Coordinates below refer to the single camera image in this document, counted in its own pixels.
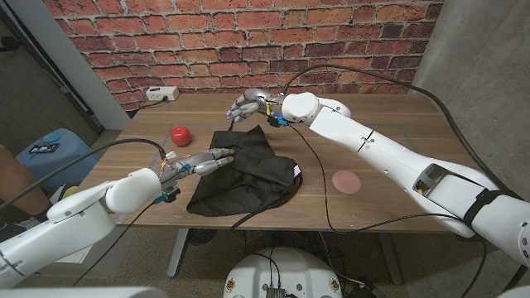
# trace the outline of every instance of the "person's arm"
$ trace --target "person's arm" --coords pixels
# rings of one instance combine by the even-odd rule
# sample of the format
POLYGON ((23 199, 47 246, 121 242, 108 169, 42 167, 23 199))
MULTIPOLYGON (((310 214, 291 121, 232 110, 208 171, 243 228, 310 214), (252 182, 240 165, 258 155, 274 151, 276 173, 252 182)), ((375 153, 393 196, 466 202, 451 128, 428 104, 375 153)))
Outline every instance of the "person's arm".
MULTIPOLYGON (((30 171, 0 144, 0 200, 5 202, 11 199, 35 181, 30 171)), ((29 215, 36 215, 46 211, 50 201, 37 188, 13 205, 29 215)))

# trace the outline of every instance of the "power strip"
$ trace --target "power strip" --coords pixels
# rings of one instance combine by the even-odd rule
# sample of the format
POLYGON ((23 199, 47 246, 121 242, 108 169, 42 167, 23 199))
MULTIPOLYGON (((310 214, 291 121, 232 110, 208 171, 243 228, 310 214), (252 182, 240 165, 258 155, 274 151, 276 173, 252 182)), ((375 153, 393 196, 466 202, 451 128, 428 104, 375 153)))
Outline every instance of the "power strip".
POLYGON ((179 96, 179 89, 176 87, 150 87, 146 92, 147 99, 151 101, 161 101, 164 96, 167 96, 167 100, 176 100, 179 96))

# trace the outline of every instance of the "black fabric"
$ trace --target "black fabric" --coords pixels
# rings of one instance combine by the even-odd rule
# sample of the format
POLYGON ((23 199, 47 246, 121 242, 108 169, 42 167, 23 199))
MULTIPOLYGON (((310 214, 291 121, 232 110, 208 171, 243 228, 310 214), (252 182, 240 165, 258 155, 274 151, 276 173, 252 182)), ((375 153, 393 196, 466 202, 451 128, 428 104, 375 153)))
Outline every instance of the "black fabric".
POLYGON ((275 156, 263 130, 215 132, 211 148, 234 149, 234 161, 200 178, 186 207, 204 216, 252 215, 285 204, 298 190, 294 160, 275 156))

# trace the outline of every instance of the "pink circle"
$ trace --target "pink circle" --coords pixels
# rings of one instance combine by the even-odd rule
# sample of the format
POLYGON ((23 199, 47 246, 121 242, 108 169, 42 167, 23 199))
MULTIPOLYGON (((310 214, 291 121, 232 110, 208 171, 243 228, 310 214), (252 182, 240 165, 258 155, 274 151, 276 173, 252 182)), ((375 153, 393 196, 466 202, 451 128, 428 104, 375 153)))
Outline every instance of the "pink circle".
POLYGON ((350 171, 336 171, 331 180, 333 186, 345 194, 354 194, 361 189, 361 180, 350 171))

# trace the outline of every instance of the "white robotic arm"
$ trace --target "white robotic arm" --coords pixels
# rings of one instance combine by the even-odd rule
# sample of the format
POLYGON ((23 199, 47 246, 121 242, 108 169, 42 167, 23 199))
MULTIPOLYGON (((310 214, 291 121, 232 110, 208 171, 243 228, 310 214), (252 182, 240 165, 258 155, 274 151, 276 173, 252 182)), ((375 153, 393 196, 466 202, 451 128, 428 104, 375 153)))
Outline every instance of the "white robotic arm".
POLYGON ((466 238, 476 232, 530 266, 530 204, 497 192, 499 188, 481 172, 410 151, 349 118, 350 111, 333 99, 321 99, 311 93, 283 96, 256 90, 245 92, 228 111, 227 118, 242 121, 250 111, 267 110, 280 121, 304 123, 322 137, 356 152, 427 213, 465 221, 435 217, 452 232, 466 238))
POLYGON ((233 153, 211 149, 177 158, 170 152, 165 159, 169 169, 163 175, 144 168, 59 201, 48 210, 47 221, 0 243, 0 288, 15 286, 44 266, 106 237, 116 225, 107 209, 130 214, 154 199, 177 195, 177 180, 195 173, 208 175, 231 162, 233 153))

